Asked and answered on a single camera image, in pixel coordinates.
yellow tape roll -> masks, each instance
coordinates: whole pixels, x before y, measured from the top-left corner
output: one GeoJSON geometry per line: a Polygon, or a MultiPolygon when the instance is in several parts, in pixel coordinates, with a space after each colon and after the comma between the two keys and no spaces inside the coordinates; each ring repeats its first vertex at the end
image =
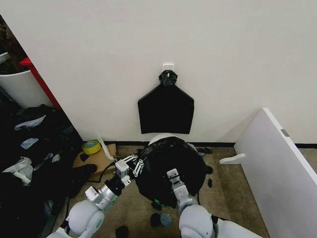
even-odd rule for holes
{"type": "Polygon", "coordinates": [[[86,155],[92,155],[100,151],[101,144],[97,140],[90,140],[83,144],[82,149],[86,155]]]}

gray carpet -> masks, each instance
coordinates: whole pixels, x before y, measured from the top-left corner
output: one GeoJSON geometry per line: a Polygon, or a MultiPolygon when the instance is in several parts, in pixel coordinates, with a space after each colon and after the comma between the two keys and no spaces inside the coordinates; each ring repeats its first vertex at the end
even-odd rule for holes
{"type": "MultiPolygon", "coordinates": [[[[118,155],[130,155],[140,146],[118,146],[118,155]]],[[[262,217],[253,198],[248,182],[240,165],[219,165],[219,160],[234,156],[233,148],[211,148],[212,154],[204,156],[207,165],[212,166],[213,174],[206,176],[200,191],[200,202],[210,213],[234,221],[245,228],[267,238],[269,237],[262,217]],[[208,187],[208,179],[213,180],[212,188],[208,187]]],[[[317,149],[301,149],[312,167],[317,171],[317,149]]],[[[103,182],[112,175],[104,175],[103,182]]],[[[96,184],[87,183],[81,192],[71,199],[70,207],[84,200],[85,190],[96,184]]],[[[66,210],[64,205],[54,228],[62,223],[66,210]]],[[[163,208],[162,212],[172,215],[172,226],[152,228],[150,216],[156,211],[151,202],[139,194],[135,182],[122,191],[114,206],[106,213],[104,223],[95,233],[94,238],[114,238],[115,229],[125,225],[129,229],[129,238],[180,238],[178,214],[176,209],[163,208]]]]}

baseboard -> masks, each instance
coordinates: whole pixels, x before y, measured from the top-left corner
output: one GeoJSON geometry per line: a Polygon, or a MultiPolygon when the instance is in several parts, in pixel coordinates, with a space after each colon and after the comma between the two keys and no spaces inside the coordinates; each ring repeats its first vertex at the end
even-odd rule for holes
{"type": "Polygon", "coordinates": [[[311,149],[317,149],[317,144],[302,144],[302,143],[295,143],[297,148],[311,148],[311,149]]]}
{"type": "MultiPolygon", "coordinates": [[[[134,146],[147,146],[149,141],[105,141],[105,144],[116,144],[116,145],[134,145],[134,146]]],[[[229,142],[190,142],[194,146],[201,147],[233,147],[235,143],[229,142]]],[[[304,144],[295,143],[297,148],[313,148],[317,149],[317,144],[304,144]]]]}

cardboard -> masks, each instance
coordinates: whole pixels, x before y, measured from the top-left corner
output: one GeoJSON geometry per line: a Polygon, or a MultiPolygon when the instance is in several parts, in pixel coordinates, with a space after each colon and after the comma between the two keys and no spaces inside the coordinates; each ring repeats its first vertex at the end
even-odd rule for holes
{"type": "MultiPolygon", "coordinates": [[[[108,148],[108,150],[109,150],[109,152],[110,152],[110,154],[112,156],[116,155],[116,146],[115,146],[115,144],[107,145],[107,148],[108,148]]],[[[102,148],[97,153],[90,155],[88,157],[88,159],[85,160],[85,162],[83,162],[80,159],[80,155],[81,154],[84,154],[84,152],[80,152],[76,156],[76,158],[74,160],[74,163],[73,163],[73,168],[80,167],[80,166],[83,166],[83,165],[86,165],[86,164],[97,165],[97,171],[91,175],[91,178],[99,176],[103,172],[105,167],[107,167],[112,162],[112,160],[110,160],[110,159],[108,159],[106,157],[105,152],[104,152],[104,150],[102,148]]],[[[112,172],[114,172],[114,167],[108,168],[105,173],[109,174],[109,173],[112,173],[112,172]]]]}

black bag hanging on hook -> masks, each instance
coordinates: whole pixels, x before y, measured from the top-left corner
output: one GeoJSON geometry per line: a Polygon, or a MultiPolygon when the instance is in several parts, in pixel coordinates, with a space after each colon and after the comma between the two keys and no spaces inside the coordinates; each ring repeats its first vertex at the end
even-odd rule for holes
{"type": "Polygon", "coordinates": [[[177,74],[165,70],[160,85],[138,101],[141,133],[189,134],[194,115],[194,99],[179,89],[177,74]]]}

